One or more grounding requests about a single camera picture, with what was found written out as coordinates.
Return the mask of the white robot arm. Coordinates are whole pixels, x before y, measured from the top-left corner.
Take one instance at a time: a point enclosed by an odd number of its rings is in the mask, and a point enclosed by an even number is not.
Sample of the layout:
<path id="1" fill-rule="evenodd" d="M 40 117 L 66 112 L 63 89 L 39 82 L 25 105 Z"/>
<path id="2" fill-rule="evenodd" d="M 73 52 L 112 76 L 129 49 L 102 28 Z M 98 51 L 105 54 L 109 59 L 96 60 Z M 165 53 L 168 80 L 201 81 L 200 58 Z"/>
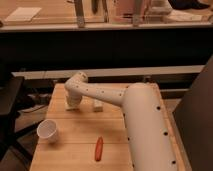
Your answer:
<path id="1" fill-rule="evenodd" d="M 113 88 L 88 83 L 84 72 L 65 82 L 66 101 L 71 109 L 87 96 L 122 109 L 134 171 L 178 171 L 169 130 L 160 101 L 146 83 Z"/>

